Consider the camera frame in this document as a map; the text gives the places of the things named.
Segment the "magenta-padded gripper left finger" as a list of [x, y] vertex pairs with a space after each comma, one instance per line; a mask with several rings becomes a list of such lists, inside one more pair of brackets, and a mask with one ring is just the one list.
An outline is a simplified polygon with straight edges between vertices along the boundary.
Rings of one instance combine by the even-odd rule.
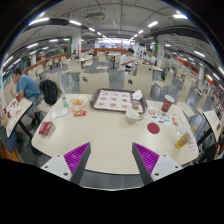
[[90, 154], [91, 145], [85, 143], [65, 155], [56, 154], [42, 166], [42, 169], [79, 185]]

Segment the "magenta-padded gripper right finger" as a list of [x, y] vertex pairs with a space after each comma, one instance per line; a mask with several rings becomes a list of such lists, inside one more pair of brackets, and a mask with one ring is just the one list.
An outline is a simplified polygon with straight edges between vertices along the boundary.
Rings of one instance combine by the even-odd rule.
[[132, 144], [132, 154], [144, 185], [148, 185], [182, 169], [167, 154], [159, 155], [137, 143]]

